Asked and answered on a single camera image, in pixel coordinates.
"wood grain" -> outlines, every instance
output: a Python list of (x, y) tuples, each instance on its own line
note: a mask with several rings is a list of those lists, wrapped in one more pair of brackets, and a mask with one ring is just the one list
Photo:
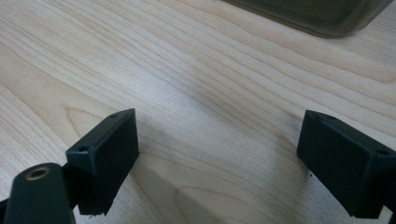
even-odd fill
[(396, 148), (396, 4), (322, 39), (214, 0), (0, 1), (0, 197), (134, 107), (141, 156), (78, 223), (358, 220), (296, 157), (306, 109)]

